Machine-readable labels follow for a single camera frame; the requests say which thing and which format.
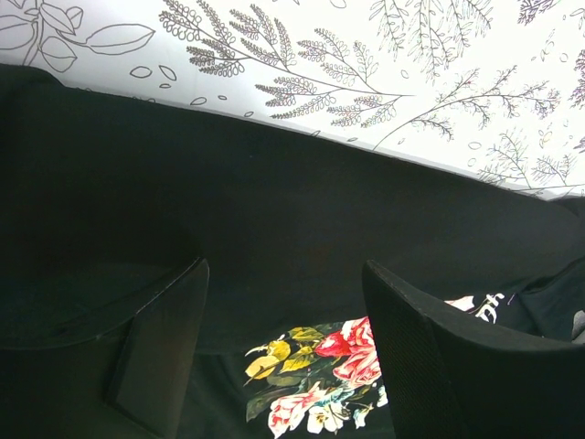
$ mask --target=pink rose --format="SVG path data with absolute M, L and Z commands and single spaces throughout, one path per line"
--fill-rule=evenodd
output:
M 382 376 L 378 354 L 375 349 L 352 354 L 333 374 L 354 389 L 373 384 Z
M 351 387 L 372 384 L 382 375 L 368 317 L 345 322 L 341 331 L 325 337 L 315 352 L 321 357 L 349 356 L 333 373 Z
M 289 428 L 292 431 L 298 427 L 304 414 L 327 394 L 326 390 L 319 390 L 319 384 L 317 382 L 307 393 L 283 396 L 271 404 L 268 426 L 274 439 L 285 434 Z
M 352 353 L 376 348 L 372 328 L 369 325 L 369 317 L 345 322 L 340 332 L 349 344 Z

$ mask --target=botanical line drawing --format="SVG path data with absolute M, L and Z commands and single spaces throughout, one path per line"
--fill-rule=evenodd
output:
M 191 101 L 190 105 L 192 106 L 199 106 L 199 105 L 205 105 L 207 103 L 207 98 L 204 96 L 199 96 L 197 98 L 195 98 L 193 101 Z
M 526 189 L 519 191 L 530 192 L 562 187 L 571 191 L 583 186 L 569 183 L 569 175 L 577 162 L 574 155 L 531 157 L 527 155 L 526 142 L 522 132 L 501 133 L 499 142 L 488 150 L 487 156 L 491 161 L 479 171 L 480 180 L 497 186 L 519 183 L 526 185 Z
M 579 9 L 574 10 L 570 13 L 570 16 L 578 16 L 579 17 L 579 30 L 583 29 L 583 24 L 585 24 L 585 8 L 580 7 Z
M 293 0 L 297 5 L 301 5 L 301 0 Z M 331 6 L 337 9 L 345 9 L 347 7 L 346 0 L 329 0 Z
M 379 20 L 380 49 L 386 47 L 394 60 L 406 49 L 428 80 L 463 55 L 472 34 L 484 37 L 491 28 L 491 0 L 406 0 L 403 6 L 399 1 L 377 0 L 370 7 L 369 19 Z
M 547 56 L 552 53 L 552 50 L 555 48 L 555 41 L 553 37 L 555 36 L 556 29 L 552 29 L 550 34 L 548 35 L 547 41 L 545 42 L 545 47 L 540 50 L 540 60 L 545 62 Z
M 162 65 L 159 65 L 158 69 L 161 70 L 161 73 L 163 73 L 163 75 L 165 75 L 168 80 L 176 81 L 176 73 L 173 69 Z
M 435 130 L 440 136 L 446 137 L 447 141 L 451 141 L 453 139 L 452 123 L 449 117 L 443 114 L 447 110 L 459 109 L 472 116 L 478 116 L 479 129 L 485 128 L 492 121 L 493 107 L 497 104 L 504 110 L 504 117 L 507 118 L 520 117 L 522 106 L 530 108 L 541 119 L 553 113 L 560 102 L 559 92 L 550 89 L 547 80 L 525 85 L 522 91 L 502 90 L 515 73 L 516 66 L 499 71 L 492 85 L 482 89 L 475 86 L 479 69 L 463 74 L 450 91 L 436 98 L 436 103 L 429 110 L 394 128 L 378 142 L 374 150 L 388 137 L 409 124 L 421 129 Z
M 28 46 L 23 65 L 30 66 L 40 53 L 46 63 L 58 72 L 65 72 L 77 60 L 76 50 L 88 48 L 99 55 L 123 55 L 143 48 L 154 30 L 140 24 L 102 27 L 89 37 L 79 39 L 77 31 L 83 21 L 78 6 L 61 9 L 44 0 L 22 11 L 25 2 L 11 0 L 18 15 L 0 16 L 0 49 L 14 50 Z
M 579 85 L 571 93 L 569 100 L 573 101 L 572 107 L 579 107 L 581 110 L 585 107 L 585 49 L 577 56 L 575 61 L 575 71 L 580 74 Z
M 132 70 L 130 70 L 130 76 L 134 76 L 135 78 L 138 78 L 139 80 L 143 80 L 145 78 L 148 78 L 152 74 L 153 74 L 153 71 L 145 66 L 138 66 L 138 67 L 135 67 Z
M 158 69 L 160 72 L 167 78 L 168 80 L 175 82 L 176 81 L 176 73 L 173 69 L 167 66 L 159 65 Z M 153 74 L 153 70 L 146 66 L 138 66 L 130 70 L 130 76 L 137 78 L 139 80 L 145 80 L 146 78 L 150 78 Z M 159 84 L 159 89 L 170 89 L 172 87 L 171 84 L 168 82 L 163 82 Z
M 359 41 L 348 46 L 332 32 L 317 28 L 314 32 L 319 39 L 299 41 L 302 50 L 297 52 L 284 23 L 278 18 L 271 19 L 256 5 L 250 6 L 254 16 L 231 9 L 233 20 L 227 25 L 204 0 L 197 0 L 201 15 L 176 0 L 165 0 L 165 3 L 168 10 L 160 14 L 160 20 L 166 31 L 181 40 L 200 43 L 200 47 L 186 49 L 192 56 L 191 63 L 200 72 L 230 78 L 245 71 L 245 61 L 254 61 L 286 75 L 275 78 L 276 85 L 256 85 L 258 90 L 272 96 L 266 102 L 268 107 L 292 107 L 273 114 L 274 119 L 290 119 L 327 109 L 340 116 L 334 120 L 335 125 L 369 126 L 391 118 L 396 101 L 408 96 L 379 91 L 370 84 L 378 64 Z M 208 22 L 205 27 L 204 17 Z M 236 35 L 240 35 L 239 45 Z M 294 70 L 298 58 L 317 64 L 323 71 L 322 78 L 310 78 Z M 339 92 L 359 96 L 353 98 L 351 105 L 335 107 Z
M 585 137 L 581 137 L 581 140 L 579 140 L 579 144 L 575 146 L 573 149 L 579 150 L 579 154 L 585 153 Z
M 520 1 L 520 15 L 518 23 L 528 25 L 536 18 L 537 14 L 544 14 L 556 6 L 560 0 L 518 0 Z

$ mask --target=black t-shirt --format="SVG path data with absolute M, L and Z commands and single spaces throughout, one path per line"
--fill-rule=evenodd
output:
M 474 294 L 483 302 L 486 294 L 553 275 L 583 253 L 584 221 L 567 205 L 322 138 L 66 89 L 40 70 L 0 66 L 0 121 L 0 274 L 5 278 L 20 270 L 22 278 L 33 273 L 50 281 L 58 272 L 74 279 L 80 267 L 96 261 L 165 264 L 175 255 L 153 251 L 150 241 L 157 236 L 164 241 L 160 224 L 169 237 L 185 243 L 181 252 L 208 259 L 207 305 L 181 430 L 185 438 L 271 437 L 269 419 L 286 426 L 282 416 L 278 421 L 270 415 L 284 415 L 286 404 L 272 408 L 278 398 L 263 397 L 264 410 L 257 409 L 246 423 L 249 401 L 268 391 L 267 384 L 281 391 L 281 398 L 292 396 L 282 387 L 302 385 L 301 393 L 319 395 L 326 382 L 338 391 L 343 377 L 354 383 L 361 377 L 350 373 L 356 364 L 350 359 L 365 361 L 360 370 L 376 377 L 372 358 L 359 357 L 366 352 L 342 355 L 334 365 L 328 363 L 331 357 L 315 353 L 314 340 L 310 346 L 291 342 L 290 355 L 301 348 L 314 351 L 319 359 L 311 365 L 323 365 L 323 374 L 330 370 L 317 387 L 311 380 L 279 386 L 268 377 L 244 386 L 250 378 L 246 369 L 265 354 L 245 357 L 249 349 L 295 327 L 327 322 L 343 327 L 365 315 L 360 272 L 368 259 L 441 299 Z M 107 252 L 104 230 L 116 221 L 137 244 Z M 133 284 L 148 280 L 139 276 Z M 112 289 L 110 299 L 130 289 Z M 38 291 L 35 285 L 27 290 Z M 0 295 L 15 303 L 17 293 L 13 287 Z M 496 323 L 505 321 L 498 311 Z M 328 337 L 338 330 L 331 328 L 319 332 Z M 344 365 L 339 378 L 334 369 Z M 290 378 L 286 373 L 275 370 L 273 376 Z M 361 380 L 368 382 L 367 376 Z M 344 423 L 339 437 L 388 437 L 389 411 L 378 407 L 378 381 L 362 385 L 363 395 L 352 389 L 351 396 L 345 392 L 328 404 L 351 407 L 351 414 L 335 412 Z M 355 428 L 353 416 L 364 421 L 363 413 L 355 412 L 370 404 L 366 426 Z M 285 434 L 309 434 L 313 419 L 312 429 L 322 424 L 321 434 L 332 436 L 330 417 L 317 409 L 328 407 L 307 409 Z
M 446 303 L 488 324 L 571 341 L 585 327 L 585 260 L 523 288 Z M 367 317 L 294 327 L 247 353 L 197 355 L 187 394 L 179 439 L 394 437 Z

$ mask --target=black fabric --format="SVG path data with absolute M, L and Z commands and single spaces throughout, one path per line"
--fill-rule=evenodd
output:
M 397 438 L 469 437 L 428 319 L 382 275 L 369 265 L 363 283 Z
M 585 428 L 585 347 L 486 324 L 424 294 L 374 262 L 364 269 L 364 288 L 382 370 L 386 374 L 386 370 L 402 368 L 404 372 L 390 372 L 400 383 L 387 382 L 398 439 L 412 437 L 407 430 L 406 434 L 399 430 L 408 419 L 425 424 L 410 428 L 434 429 L 431 437 L 466 437 L 452 435 L 441 419 L 428 416 L 443 404 L 452 417 L 458 413 L 463 417 L 451 428 L 467 429 L 472 438 L 573 437 Z M 410 309 L 400 326 L 378 312 L 394 306 Z M 425 326 L 434 343 L 400 341 Z M 441 367 L 423 369 L 425 377 L 405 369 L 407 364 L 426 362 Z M 424 380 L 429 388 L 419 386 Z M 444 390 L 445 382 L 451 388 L 438 391 Z M 393 386 L 405 393 L 393 393 Z M 408 419 L 398 419 L 399 414 L 405 415 L 398 406 L 408 399 L 417 402 L 411 405 L 416 412 L 409 413 Z
M 541 336 L 571 341 L 583 330 L 576 316 L 585 310 L 585 259 L 575 261 L 551 279 L 529 285 L 518 299 Z
M 509 292 L 466 297 L 465 302 L 469 300 L 469 305 L 473 303 L 473 306 L 469 309 L 463 309 L 463 311 L 488 323 L 509 327 L 534 336 L 542 336 L 542 332 L 537 327 L 534 318 L 520 299 L 524 291 L 515 288 Z
M 128 236 L 119 262 L 165 265 L 181 251 L 141 237 L 184 236 L 211 267 L 200 352 L 364 316 L 368 258 L 447 299 L 552 275 L 582 253 L 583 221 L 565 207 L 324 139 L 66 89 L 22 67 L 0 66 L 0 99 L 2 275 L 73 273 Z
M 0 333 L 3 437 L 175 438 L 207 280 L 193 260 L 38 338 Z
M 257 388 L 244 387 L 247 367 L 243 354 L 196 355 L 177 439 L 273 439 L 266 416 L 246 423 L 246 403 Z M 336 434 L 307 432 L 307 418 L 282 439 L 393 439 L 394 431 L 387 407 L 376 408 L 367 416 L 366 427 L 356 430 L 347 421 Z

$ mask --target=red rose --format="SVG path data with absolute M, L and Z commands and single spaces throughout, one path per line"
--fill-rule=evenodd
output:
M 325 337 L 314 352 L 321 357 L 345 357 L 346 355 L 351 355 L 349 343 L 346 342 L 339 331 Z
M 268 416 L 268 426 L 274 434 L 274 439 L 282 436 L 290 428 L 294 430 L 303 421 L 304 414 L 313 405 L 327 394 L 319 390 L 317 382 L 307 393 L 283 396 L 271 404 L 271 413 Z
M 347 381 L 354 389 L 373 384 L 382 376 L 378 354 L 375 349 L 352 354 L 344 364 L 333 369 L 333 374 L 338 379 Z

